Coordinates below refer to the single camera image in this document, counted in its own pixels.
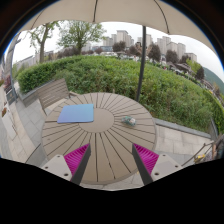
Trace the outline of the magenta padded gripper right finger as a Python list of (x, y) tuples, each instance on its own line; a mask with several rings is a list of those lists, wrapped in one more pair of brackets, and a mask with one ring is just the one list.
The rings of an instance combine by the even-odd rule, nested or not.
[(135, 143), (132, 144), (132, 154), (144, 185), (182, 169), (182, 166), (167, 154), (157, 154)]

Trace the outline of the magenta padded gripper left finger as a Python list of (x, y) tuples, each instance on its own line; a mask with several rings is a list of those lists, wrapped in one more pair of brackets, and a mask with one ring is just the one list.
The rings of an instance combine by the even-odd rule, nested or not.
[(65, 156), (60, 154), (55, 155), (42, 166), (42, 169), (79, 185), (83, 178), (90, 155), (91, 146), (86, 144)]

